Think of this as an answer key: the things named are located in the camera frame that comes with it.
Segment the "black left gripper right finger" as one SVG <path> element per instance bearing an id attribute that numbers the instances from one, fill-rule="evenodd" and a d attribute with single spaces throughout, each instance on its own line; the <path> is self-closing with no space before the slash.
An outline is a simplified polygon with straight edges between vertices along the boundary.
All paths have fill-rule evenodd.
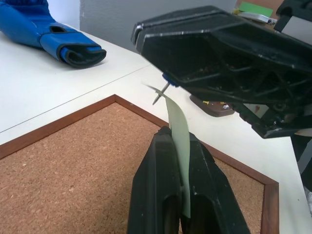
<path id="1" fill-rule="evenodd" d="M 207 148 L 190 135 L 191 216 L 181 217 L 185 234 L 250 232 L 229 181 Z"/>

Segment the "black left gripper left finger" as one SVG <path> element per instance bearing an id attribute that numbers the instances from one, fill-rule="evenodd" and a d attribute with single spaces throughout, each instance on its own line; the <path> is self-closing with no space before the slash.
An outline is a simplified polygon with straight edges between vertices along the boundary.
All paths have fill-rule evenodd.
<path id="1" fill-rule="evenodd" d="M 181 197 L 181 176 L 172 132 L 163 126 L 154 134 L 134 175 L 127 233 L 178 233 Z"/>

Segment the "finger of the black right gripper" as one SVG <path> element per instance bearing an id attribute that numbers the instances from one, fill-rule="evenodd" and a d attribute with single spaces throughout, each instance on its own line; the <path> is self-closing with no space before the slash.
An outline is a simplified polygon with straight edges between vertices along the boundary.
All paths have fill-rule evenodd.
<path id="1" fill-rule="evenodd" d="M 209 100 L 307 100 L 312 98 L 312 47 L 250 23 L 214 31 L 222 42 L 243 47 L 201 45 L 194 36 L 145 36 L 137 51 L 166 79 Z"/>
<path id="2" fill-rule="evenodd" d="M 161 16 L 138 22 L 134 26 L 131 41 L 142 47 L 145 36 L 175 37 L 194 36 L 202 38 L 201 45 L 212 47 L 243 47 L 238 38 L 222 42 L 213 34 L 226 28 L 238 26 L 242 20 L 214 6 L 203 6 L 170 12 Z"/>

